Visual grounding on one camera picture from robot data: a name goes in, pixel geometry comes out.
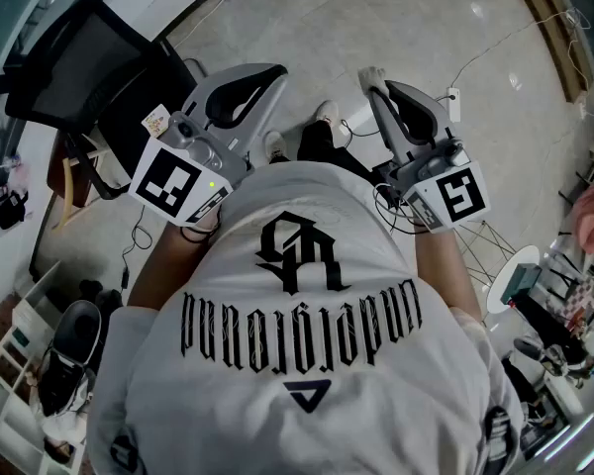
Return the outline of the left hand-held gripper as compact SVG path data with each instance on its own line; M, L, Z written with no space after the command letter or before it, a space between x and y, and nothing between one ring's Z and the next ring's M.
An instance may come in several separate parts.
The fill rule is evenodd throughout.
M195 226L249 174L247 152L268 123L288 71L246 63L198 82L167 130L148 140L129 193L177 226Z

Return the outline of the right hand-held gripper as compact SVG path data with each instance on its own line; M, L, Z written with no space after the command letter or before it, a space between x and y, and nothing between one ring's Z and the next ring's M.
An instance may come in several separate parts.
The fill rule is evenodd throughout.
M452 138L446 108L409 84L386 80L385 85L389 95L374 86L367 92L381 137L394 155L385 182L433 234L487 213L480 165L463 141Z

